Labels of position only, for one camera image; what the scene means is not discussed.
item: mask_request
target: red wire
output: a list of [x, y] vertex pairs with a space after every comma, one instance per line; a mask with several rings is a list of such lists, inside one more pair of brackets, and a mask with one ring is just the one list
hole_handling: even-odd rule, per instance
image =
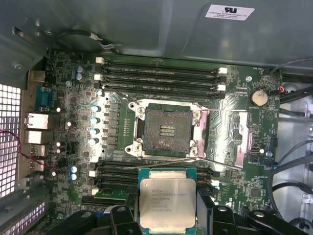
[[45, 164], [45, 163], [41, 163], [41, 162], [37, 161], [34, 157], [28, 156], [28, 155], [24, 154], [24, 153], [22, 152], [22, 150], [21, 150], [21, 140], [20, 140], [20, 138], [18, 137], [18, 135], [16, 135], [15, 133], [13, 133], [13, 132], [11, 132], [11, 131], [2, 130], [2, 131], [0, 131], [0, 134], [10, 134], [10, 135], [12, 135], [12, 136], [15, 138], [15, 140], [18, 142], [18, 153], [19, 153], [20, 155], [22, 155], [23, 157], [25, 157], [25, 158], [31, 160], [32, 162], [36, 162], [36, 163], [39, 164], [39, 165], [43, 165], [43, 166], [45, 166], [45, 167], [47, 167], [47, 168], [56, 168], [56, 166], [54, 166], [54, 165], [51, 166], [51, 165], [47, 165], [47, 164]]

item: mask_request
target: capacitor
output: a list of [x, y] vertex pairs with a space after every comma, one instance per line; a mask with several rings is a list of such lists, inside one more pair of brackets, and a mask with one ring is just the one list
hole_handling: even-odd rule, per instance
[[99, 123], [100, 122], [100, 118], [98, 118], [98, 117], [93, 117], [92, 119], [90, 119], [90, 122], [92, 123], [92, 124], [97, 124], [97, 123]]
[[70, 179], [71, 180], [76, 180], [77, 179], [77, 175], [76, 174], [71, 174], [70, 175]]
[[70, 168], [70, 171], [71, 171], [72, 173], [76, 173], [76, 172], [77, 172], [77, 167], [72, 166], [72, 167]]
[[97, 91], [97, 96], [104, 97], [104, 92], [102, 90]]
[[61, 142], [56, 142], [55, 145], [57, 147], [61, 147], [61, 146], [65, 146], [67, 143], [65, 141], [61, 141]]
[[98, 105], [93, 105], [91, 107], [91, 111], [93, 111], [93, 112], [100, 112], [101, 108]]
[[99, 139], [98, 139], [98, 138], [90, 139], [90, 140], [88, 141], [88, 143], [89, 143], [90, 146], [93, 146], [93, 145], [99, 143]]
[[71, 86], [72, 86], [72, 82], [71, 82], [71, 81], [66, 81], [66, 82], [65, 82], [65, 85], [66, 85], [67, 87], [71, 87]]
[[75, 75], [75, 79], [76, 79], [77, 81], [82, 81], [83, 78], [84, 78], [84, 77], [82, 76], [81, 73], [77, 73], [77, 74]]
[[68, 122], [67, 122], [67, 126], [68, 126], [68, 127], [76, 127], [76, 126], [77, 126], [77, 123], [74, 122], [74, 121], [68, 121]]
[[90, 133], [92, 136], [97, 135], [99, 132], [100, 132], [100, 130], [99, 130], [98, 128], [93, 128], [93, 129], [90, 129], [90, 131], [89, 131], [89, 133]]
[[76, 67], [76, 72], [82, 73], [84, 71], [84, 68], [82, 66], [77, 66]]
[[56, 150], [56, 152], [57, 153], [63, 153], [63, 152], [65, 152], [65, 148], [57, 148], [57, 150]]

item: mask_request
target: white label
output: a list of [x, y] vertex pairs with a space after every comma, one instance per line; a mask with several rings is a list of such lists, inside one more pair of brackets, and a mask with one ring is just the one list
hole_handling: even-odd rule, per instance
[[235, 21], [245, 21], [254, 11], [254, 8], [211, 5], [205, 17]]

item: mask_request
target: motherboard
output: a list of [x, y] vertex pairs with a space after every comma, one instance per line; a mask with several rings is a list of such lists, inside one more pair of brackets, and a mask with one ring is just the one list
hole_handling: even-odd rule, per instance
[[36, 101], [27, 143], [50, 166], [31, 163], [30, 169], [42, 171], [52, 190], [49, 217], [34, 230], [79, 210], [123, 204], [138, 185], [138, 169], [147, 167], [196, 168], [197, 187], [209, 189], [216, 204], [236, 211], [266, 207], [279, 113], [268, 73], [51, 51], [44, 78], [28, 81]]

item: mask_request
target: cpu socket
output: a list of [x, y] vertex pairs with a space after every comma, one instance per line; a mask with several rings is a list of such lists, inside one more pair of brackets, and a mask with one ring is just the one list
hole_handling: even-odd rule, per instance
[[137, 158], [172, 160], [203, 157], [209, 110], [198, 103], [142, 99], [131, 102], [135, 112], [134, 142], [125, 151]]

